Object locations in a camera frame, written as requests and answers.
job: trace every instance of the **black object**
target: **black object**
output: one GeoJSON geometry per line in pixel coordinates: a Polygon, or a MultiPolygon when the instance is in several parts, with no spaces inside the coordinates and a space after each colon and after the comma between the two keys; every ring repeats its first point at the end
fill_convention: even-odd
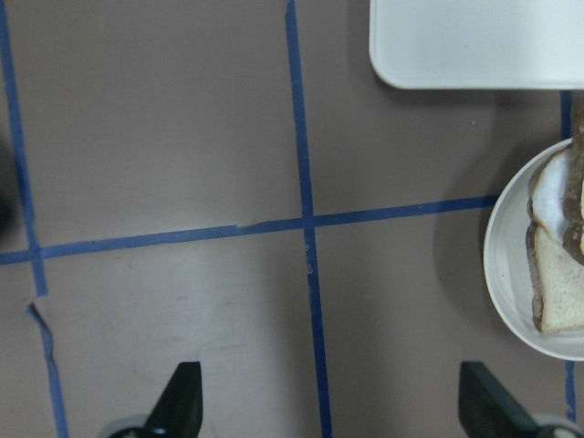
{"type": "Polygon", "coordinates": [[[195,438],[203,422],[200,362],[182,362],[143,427],[118,431],[109,438],[195,438]]]}
{"type": "Polygon", "coordinates": [[[564,425],[537,425],[482,362],[461,365],[458,418],[469,438],[584,438],[564,425]]]}

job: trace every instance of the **brown crust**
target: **brown crust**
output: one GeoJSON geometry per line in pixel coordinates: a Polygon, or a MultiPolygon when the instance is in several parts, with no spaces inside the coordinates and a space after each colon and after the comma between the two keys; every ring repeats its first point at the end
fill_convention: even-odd
{"type": "Polygon", "coordinates": [[[527,260],[529,261],[529,274],[531,276],[531,284],[533,285],[534,296],[531,302],[533,310],[533,323],[536,329],[541,331],[541,321],[544,313],[544,297],[543,288],[539,279],[539,270],[537,269],[536,257],[536,233],[539,225],[532,222],[527,228],[526,233],[526,248],[527,260]]]}
{"type": "Polygon", "coordinates": [[[584,265],[584,254],[582,254],[582,249],[580,243],[582,241],[582,232],[584,230],[584,224],[570,224],[566,233],[564,234],[564,249],[581,265],[584,265]]]}
{"type": "Polygon", "coordinates": [[[572,109],[572,153],[563,210],[569,222],[582,222],[582,181],[584,181],[584,105],[572,109]]]}

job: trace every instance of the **white tray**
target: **white tray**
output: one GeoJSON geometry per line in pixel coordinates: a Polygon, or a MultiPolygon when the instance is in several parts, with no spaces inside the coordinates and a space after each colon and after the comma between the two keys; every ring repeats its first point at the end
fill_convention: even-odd
{"type": "Polygon", "coordinates": [[[370,58],[405,89],[584,89],[584,1],[370,0],[370,58]]]}

